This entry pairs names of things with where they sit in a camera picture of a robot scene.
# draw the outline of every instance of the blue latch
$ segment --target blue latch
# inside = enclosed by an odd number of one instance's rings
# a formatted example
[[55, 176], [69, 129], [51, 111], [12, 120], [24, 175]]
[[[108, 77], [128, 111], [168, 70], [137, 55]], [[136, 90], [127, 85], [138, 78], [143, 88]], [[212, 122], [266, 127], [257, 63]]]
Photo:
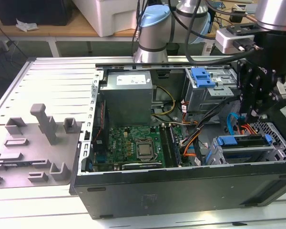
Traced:
[[212, 81], [211, 75], [204, 68], [191, 68], [191, 71], [198, 88], [215, 87], [216, 84]]
[[273, 143], [273, 139], [270, 135], [265, 135], [265, 140], [268, 142], [269, 145]]
[[232, 146], [232, 145], [237, 145], [237, 141], [235, 137], [233, 136], [222, 136], [218, 137], [217, 142], [220, 146]]
[[205, 157], [205, 160], [204, 160], [204, 164], [206, 165], [206, 163], [208, 162], [208, 160], [210, 159], [212, 155], [212, 151], [210, 150], [210, 152], [208, 153], [208, 155]]

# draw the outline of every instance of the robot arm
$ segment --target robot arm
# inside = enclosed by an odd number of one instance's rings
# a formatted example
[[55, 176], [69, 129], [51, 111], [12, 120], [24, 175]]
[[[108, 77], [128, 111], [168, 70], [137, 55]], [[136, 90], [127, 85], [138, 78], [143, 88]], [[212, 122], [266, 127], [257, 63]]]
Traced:
[[238, 24], [216, 34], [216, 46], [226, 54], [248, 47], [259, 51], [237, 62], [240, 113], [255, 122], [269, 109], [286, 106], [286, 0], [260, 0], [257, 23]]
[[[176, 7], [176, 17], [189, 26], [196, 0], [182, 0]], [[207, 33], [210, 17], [205, 2], [200, 4], [192, 30], [201, 34]], [[182, 27], [170, 13], [168, 6], [153, 5], [147, 7], [143, 15], [139, 32], [139, 48], [134, 55], [135, 62], [155, 63], [168, 62], [166, 44], [183, 43], [186, 29]], [[190, 41], [197, 36], [191, 34]]]
[[[190, 26], [197, 1], [182, 0], [177, 5], [175, 14], [187, 27]], [[184, 41], [186, 29], [175, 22], [167, 6], [159, 7], [163, 11], [162, 18], [156, 17], [152, 23], [148, 18], [153, 17], [154, 11], [151, 9], [144, 14], [135, 62], [167, 62], [166, 44]], [[207, 24], [207, 10], [202, 0], [196, 16], [193, 16], [192, 30], [202, 33]], [[286, 82], [286, 0], [260, 0], [255, 16], [256, 23], [220, 29], [215, 41], [222, 53], [243, 52], [242, 56], [235, 56], [233, 60], [245, 58], [237, 61], [237, 83], [241, 102], [239, 113], [247, 114], [246, 123], [255, 122], [271, 108], [286, 106], [286, 89], [283, 86]], [[196, 38], [191, 34], [189, 40]], [[208, 61], [190, 63], [215, 64]]]

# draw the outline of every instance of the motherboard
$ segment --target motherboard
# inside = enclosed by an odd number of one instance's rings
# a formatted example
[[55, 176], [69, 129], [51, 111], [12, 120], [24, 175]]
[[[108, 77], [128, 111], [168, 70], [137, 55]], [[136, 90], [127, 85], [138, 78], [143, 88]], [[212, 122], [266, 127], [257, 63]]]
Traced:
[[180, 126], [112, 127], [107, 153], [96, 155], [95, 163], [112, 165], [113, 170], [133, 163], [174, 167], [181, 163], [178, 146], [182, 139]]

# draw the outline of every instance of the metal table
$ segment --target metal table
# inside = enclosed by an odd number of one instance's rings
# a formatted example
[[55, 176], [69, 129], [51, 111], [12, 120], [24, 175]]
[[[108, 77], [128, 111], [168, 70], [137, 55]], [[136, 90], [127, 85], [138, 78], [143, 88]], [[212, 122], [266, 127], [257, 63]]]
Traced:
[[[216, 57], [194, 57], [210, 60]], [[170, 57], [185, 62], [185, 57]], [[21, 116], [26, 123], [32, 103], [45, 103], [49, 115], [63, 121], [70, 115], [84, 121], [96, 63], [130, 62], [130, 57], [37, 58], [27, 62], [0, 100], [0, 145], [8, 118]], [[92, 220], [69, 186], [0, 189], [0, 228], [286, 228], [286, 194], [267, 207], [214, 210], [159, 216]]]

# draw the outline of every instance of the blue cable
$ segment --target blue cable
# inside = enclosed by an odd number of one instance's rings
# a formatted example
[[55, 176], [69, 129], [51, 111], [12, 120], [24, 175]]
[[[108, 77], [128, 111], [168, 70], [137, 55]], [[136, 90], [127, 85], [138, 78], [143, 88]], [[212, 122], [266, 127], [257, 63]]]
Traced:
[[240, 118], [236, 113], [230, 113], [227, 117], [227, 127], [229, 129], [230, 135], [234, 135], [234, 131], [231, 125], [231, 116], [235, 117], [237, 120]]

